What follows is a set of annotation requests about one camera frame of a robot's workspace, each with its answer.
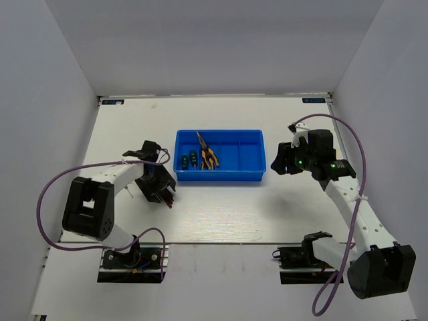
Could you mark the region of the green hex key set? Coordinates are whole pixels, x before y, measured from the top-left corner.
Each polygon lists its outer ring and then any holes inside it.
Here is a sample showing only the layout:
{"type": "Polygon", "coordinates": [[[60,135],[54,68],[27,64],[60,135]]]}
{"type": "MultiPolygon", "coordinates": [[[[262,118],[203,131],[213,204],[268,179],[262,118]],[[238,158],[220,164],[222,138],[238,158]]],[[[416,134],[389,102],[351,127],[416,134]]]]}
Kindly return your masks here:
{"type": "Polygon", "coordinates": [[[169,209],[173,207],[174,195],[168,190],[163,189],[157,193],[157,197],[163,202],[169,209]]]}

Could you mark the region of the yellow black short pliers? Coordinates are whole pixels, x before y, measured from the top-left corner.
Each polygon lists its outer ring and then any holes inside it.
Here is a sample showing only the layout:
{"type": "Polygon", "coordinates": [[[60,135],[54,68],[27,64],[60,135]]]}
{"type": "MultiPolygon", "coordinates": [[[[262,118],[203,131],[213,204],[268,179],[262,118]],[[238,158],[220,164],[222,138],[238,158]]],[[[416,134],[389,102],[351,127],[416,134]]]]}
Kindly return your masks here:
{"type": "Polygon", "coordinates": [[[203,160],[201,163],[201,170],[215,170],[215,163],[210,161],[203,160]]]}

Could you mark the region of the yellow black long-nose pliers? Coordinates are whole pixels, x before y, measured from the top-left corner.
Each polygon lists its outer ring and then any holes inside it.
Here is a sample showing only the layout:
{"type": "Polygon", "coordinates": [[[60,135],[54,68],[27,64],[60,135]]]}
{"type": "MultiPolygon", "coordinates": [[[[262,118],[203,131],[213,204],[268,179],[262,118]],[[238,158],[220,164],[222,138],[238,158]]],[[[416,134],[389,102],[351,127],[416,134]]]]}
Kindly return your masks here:
{"type": "Polygon", "coordinates": [[[197,133],[198,141],[201,146],[201,156],[202,161],[212,161],[215,163],[215,169],[220,166],[219,159],[217,155],[214,153],[214,151],[209,147],[209,145],[205,142],[203,137],[200,135],[199,132],[197,133]]]}

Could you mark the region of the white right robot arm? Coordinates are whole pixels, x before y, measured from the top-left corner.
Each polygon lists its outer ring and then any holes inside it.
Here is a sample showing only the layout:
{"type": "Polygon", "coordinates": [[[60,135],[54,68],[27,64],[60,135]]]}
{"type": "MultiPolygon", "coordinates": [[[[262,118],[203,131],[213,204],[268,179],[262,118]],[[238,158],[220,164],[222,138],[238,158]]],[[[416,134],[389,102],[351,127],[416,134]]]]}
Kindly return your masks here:
{"type": "Polygon", "coordinates": [[[336,157],[329,130],[291,129],[291,142],[282,142],[271,168],[280,175],[311,173],[353,232],[354,248],[345,265],[346,278],[360,299],[406,292],[416,255],[383,227],[366,199],[350,163],[336,157]]]}

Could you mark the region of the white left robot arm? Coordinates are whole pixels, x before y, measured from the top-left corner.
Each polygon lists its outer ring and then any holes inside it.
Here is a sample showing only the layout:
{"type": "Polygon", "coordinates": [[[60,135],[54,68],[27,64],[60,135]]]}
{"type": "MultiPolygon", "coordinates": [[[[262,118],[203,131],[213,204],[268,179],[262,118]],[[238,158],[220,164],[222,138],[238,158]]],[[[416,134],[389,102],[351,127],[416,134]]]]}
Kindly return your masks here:
{"type": "Polygon", "coordinates": [[[136,236],[115,223],[115,197],[129,184],[136,183],[149,203],[164,203],[171,208],[176,182],[164,164],[158,162],[161,152],[166,150],[146,140],[141,149],[123,154],[135,158],[135,162],[120,162],[93,177],[76,177],[70,185],[63,229],[117,251],[125,266],[137,265],[142,252],[134,246],[136,236]]]}

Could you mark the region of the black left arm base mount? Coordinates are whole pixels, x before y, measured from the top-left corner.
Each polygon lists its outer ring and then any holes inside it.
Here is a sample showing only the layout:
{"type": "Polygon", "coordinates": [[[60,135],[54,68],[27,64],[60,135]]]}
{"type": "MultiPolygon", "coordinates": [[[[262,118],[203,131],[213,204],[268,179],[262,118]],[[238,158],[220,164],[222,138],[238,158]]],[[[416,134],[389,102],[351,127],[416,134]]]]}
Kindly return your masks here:
{"type": "Polygon", "coordinates": [[[104,251],[100,260],[99,284],[161,284],[167,273],[168,248],[140,244],[140,253],[104,251]]]}

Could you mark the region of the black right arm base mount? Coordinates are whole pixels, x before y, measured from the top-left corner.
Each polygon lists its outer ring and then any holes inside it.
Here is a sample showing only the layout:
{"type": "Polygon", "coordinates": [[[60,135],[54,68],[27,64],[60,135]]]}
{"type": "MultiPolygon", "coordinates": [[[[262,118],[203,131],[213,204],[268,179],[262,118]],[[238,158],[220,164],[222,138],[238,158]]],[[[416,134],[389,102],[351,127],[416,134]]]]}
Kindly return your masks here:
{"type": "Polygon", "coordinates": [[[272,252],[280,268],[282,285],[324,284],[335,269],[324,262],[309,264],[300,246],[278,247],[272,252]]]}

